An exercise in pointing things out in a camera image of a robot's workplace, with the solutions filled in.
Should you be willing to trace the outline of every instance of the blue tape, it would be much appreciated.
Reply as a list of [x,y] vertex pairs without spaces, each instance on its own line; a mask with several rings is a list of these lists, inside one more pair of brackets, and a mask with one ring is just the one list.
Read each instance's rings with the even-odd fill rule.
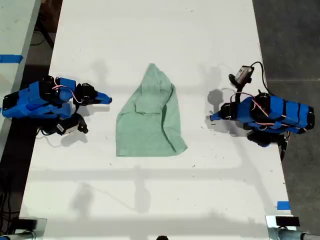
[[23,58],[21,55],[0,54],[0,64],[19,64]]
[[278,201],[276,205],[277,210],[290,210],[290,203],[288,201]]

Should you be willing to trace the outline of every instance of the gray floor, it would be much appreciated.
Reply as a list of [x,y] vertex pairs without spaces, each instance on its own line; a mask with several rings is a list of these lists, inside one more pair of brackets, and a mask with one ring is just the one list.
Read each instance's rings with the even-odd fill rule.
[[[279,97],[314,107],[317,116],[320,0],[253,0],[253,3],[269,89]],[[39,40],[37,35],[32,42]],[[47,66],[51,54],[46,42],[32,46],[27,64]],[[315,129],[291,137],[282,165],[292,214],[300,218],[303,231],[320,235],[318,119]]]

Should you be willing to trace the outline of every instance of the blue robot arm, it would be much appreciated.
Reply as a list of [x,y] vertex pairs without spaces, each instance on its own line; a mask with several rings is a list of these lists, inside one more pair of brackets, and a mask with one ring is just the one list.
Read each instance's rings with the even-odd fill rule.
[[[59,134],[68,133],[72,125],[86,127],[83,117],[74,112],[71,113],[69,100],[73,99],[76,112],[79,106],[91,104],[110,104],[112,98],[104,93],[98,92],[88,83],[78,84],[67,78],[56,78],[46,76],[41,81],[34,82],[29,87],[6,95],[2,103],[2,115],[6,118],[32,118],[37,119],[37,124],[47,126],[48,130],[54,125],[53,130]],[[58,124],[70,127],[55,128]]]
[[315,125],[314,109],[308,105],[287,101],[271,94],[264,82],[262,63],[260,63],[262,81],[268,93],[259,90],[258,95],[251,95],[240,101],[244,86],[252,80],[254,64],[242,66],[236,76],[229,75],[229,80],[237,89],[235,101],[222,105],[218,112],[210,116],[210,120],[239,121],[243,123],[245,130],[251,130],[247,136],[250,141],[262,147],[267,147],[270,143],[277,143],[284,152],[287,148],[288,137],[285,137],[283,133],[302,134],[312,129]]

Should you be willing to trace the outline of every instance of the green towel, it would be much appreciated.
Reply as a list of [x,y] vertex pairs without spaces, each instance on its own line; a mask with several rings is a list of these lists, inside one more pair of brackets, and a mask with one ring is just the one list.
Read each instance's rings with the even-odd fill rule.
[[175,86],[151,63],[116,120],[116,155],[168,157],[187,149]]

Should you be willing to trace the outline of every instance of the white table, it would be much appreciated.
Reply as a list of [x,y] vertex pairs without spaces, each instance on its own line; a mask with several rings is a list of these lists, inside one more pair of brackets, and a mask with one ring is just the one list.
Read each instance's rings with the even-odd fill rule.
[[[268,239],[265,215],[290,214],[276,209],[288,200],[277,146],[205,121],[208,94],[228,102],[228,74],[258,60],[251,0],[64,0],[50,74],[88,82],[113,103],[80,110],[86,135],[37,137],[20,216],[47,218],[45,239]],[[176,86],[188,149],[116,157],[117,114],[149,63]],[[244,90],[258,88],[257,67]]]
[[[0,63],[0,106],[5,95],[19,90],[40,4],[40,0],[0,1],[0,55],[23,56],[20,64]],[[0,114],[0,161],[10,126]]]

